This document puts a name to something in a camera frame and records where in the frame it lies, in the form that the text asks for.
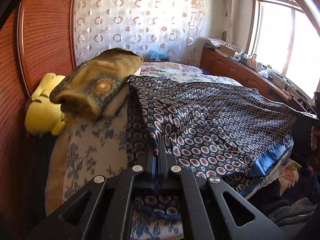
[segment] stuffed animal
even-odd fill
[[[31,96],[27,109],[25,127],[31,134],[42,136],[46,132],[59,135],[65,128],[64,113],[61,104],[53,104],[49,100],[50,92],[65,78],[65,76],[47,73]]]

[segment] bed sheet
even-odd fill
[[[168,78],[177,82],[202,81],[241,86],[231,78],[203,75],[199,68],[174,63],[144,63],[140,75]],[[126,153],[126,125],[127,101],[113,119],[100,118],[96,122],[77,120],[66,129],[52,152],[46,187],[47,215],[95,176],[103,175],[110,178],[134,164],[133,156]],[[283,157],[279,165],[283,165],[285,160]],[[277,165],[269,174],[273,174],[276,168]],[[264,177],[257,181],[251,190],[257,191],[268,179],[269,177]],[[132,228],[132,239],[183,238],[181,221],[173,225],[167,220],[147,219],[135,212],[133,224],[135,226]]]

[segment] cabinet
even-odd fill
[[[262,78],[249,67],[225,58],[222,55],[203,48],[200,68],[211,75],[229,77],[245,87],[256,88],[259,93],[272,101],[288,102],[288,95],[267,79]]]

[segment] zipper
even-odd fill
[[[306,217],[310,214],[313,214],[313,211],[310,212],[310,213],[307,213],[307,214],[303,214],[303,215],[297,215],[297,216],[294,216],[294,217],[290,217],[290,218],[284,218],[284,219],[281,219],[279,222],[277,222],[276,224],[280,223],[280,222],[283,222],[283,221],[290,221],[292,219],[295,219],[295,218],[302,218],[302,217]]]

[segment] headboard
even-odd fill
[[[26,163],[38,150],[24,128],[25,106],[45,73],[75,67],[73,1],[23,0],[0,30],[0,216],[21,235]]]

